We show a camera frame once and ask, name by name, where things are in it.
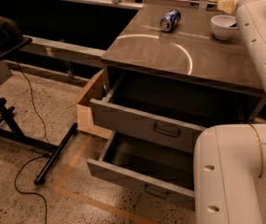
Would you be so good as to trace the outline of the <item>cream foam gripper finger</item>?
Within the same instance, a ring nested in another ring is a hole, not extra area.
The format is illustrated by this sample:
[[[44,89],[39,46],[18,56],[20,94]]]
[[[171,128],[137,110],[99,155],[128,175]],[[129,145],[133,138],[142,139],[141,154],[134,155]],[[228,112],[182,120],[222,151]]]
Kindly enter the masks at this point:
[[[237,0],[220,0],[217,2],[217,9],[227,14],[233,14],[237,7]]]

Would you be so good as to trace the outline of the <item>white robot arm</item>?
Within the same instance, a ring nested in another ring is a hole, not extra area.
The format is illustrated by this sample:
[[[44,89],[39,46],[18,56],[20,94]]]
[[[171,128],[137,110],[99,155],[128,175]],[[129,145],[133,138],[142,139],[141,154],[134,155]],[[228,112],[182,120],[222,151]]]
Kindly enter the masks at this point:
[[[266,93],[266,0],[238,0],[234,11]],[[254,180],[266,177],[266,124],[203,131],[193,174],[196,224],[262,224]]]

